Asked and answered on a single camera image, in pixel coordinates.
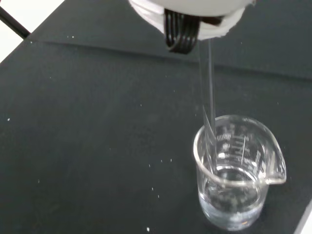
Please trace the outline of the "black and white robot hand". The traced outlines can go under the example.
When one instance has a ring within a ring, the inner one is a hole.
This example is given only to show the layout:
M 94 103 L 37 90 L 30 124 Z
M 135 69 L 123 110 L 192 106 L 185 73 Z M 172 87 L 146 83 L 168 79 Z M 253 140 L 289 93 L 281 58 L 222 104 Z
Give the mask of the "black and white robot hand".
M 188 54 L 197 41 L 225 36 L 253 0 L 131 0 L 136 13 L 163 35 L 167 50 Z

